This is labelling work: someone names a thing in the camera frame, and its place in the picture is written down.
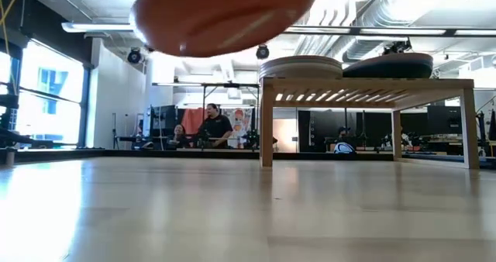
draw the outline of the wooden table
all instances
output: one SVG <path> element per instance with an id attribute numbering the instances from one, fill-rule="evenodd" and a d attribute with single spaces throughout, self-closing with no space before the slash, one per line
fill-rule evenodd
<path id="1" fill-rule="evenodd" d="M 464 163 L 437 165 L 478 169 L 477 125 L 474 81 L 470 79 L 381 79 L 381 78 L 261 78 L 260 159 L 262 167 L 272 167 L 272 115 L 274 107 L 372 108 L 390 109 L 394 160 L 401 156 L 400 111 L 430 102 L 460 97 Z"/>

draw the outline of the stacked disc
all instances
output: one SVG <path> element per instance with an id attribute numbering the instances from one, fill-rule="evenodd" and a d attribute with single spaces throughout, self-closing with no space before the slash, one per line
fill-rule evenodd
<path id="1" fill-rule="evenodd" d="M 338 79 L 343 77 L 343 68 L 339 61 L 329 57 L 282 57 L 260 66 L 259 80 L 265 77 Z"/>
<path id="2" fill-rule="evenodd" d="M 392 53 L 350 65 L 345 78 L 429 78 L 433 59 L 426 53 Z"/>

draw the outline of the white wall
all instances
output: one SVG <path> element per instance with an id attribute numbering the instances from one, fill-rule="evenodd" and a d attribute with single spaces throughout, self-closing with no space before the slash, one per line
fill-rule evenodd
<path id="1" fill-rule="evenodd" d="M 118 136 L 133 134 L 136 115 L 146 106 L 146 77 L 94 40 L 88 108 L 87 146 L 112 149 L 113 120 Z M 129 144 L 120 143 L 121 149 Z"/>

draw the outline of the man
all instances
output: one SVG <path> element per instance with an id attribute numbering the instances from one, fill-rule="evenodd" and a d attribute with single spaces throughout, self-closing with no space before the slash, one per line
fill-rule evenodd
<path id="1" fill-rule="evenodd" d="M 350 130 L 350 127 L 341 126 L 338 128 L 338 139 L 335 141 L 336 144 L 332 149 L 333 153 L 356 153 L 353 146 L 354 141 L 348 137 Z"/>
<path id="2" fill-rule="evenodd" d="M 225 115 L 219 114 L 217 105 L 213 103 L 207 105 L 207 116 L 198 132 L 205 133 L 211 139 L 213 148 L 227 148 L 227 139 L 233 133 L 231 122 Z"/>

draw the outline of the poster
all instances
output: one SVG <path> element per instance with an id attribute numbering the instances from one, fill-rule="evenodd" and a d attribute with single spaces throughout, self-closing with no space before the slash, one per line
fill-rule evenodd
<path id="1" fill-rule="evenodd" d="M 240 141 L 240 144 L 242 145 L 244 140 L 238 140 L 237 138 L 244 136 L 251 130 L 251 116 L 253 115 L 253 109 L 223 109 L 222 114 L 229 118 L 232 126 L 232 135 L 228 144 L 230 147 L 238 149 L 238 142 Z"/>

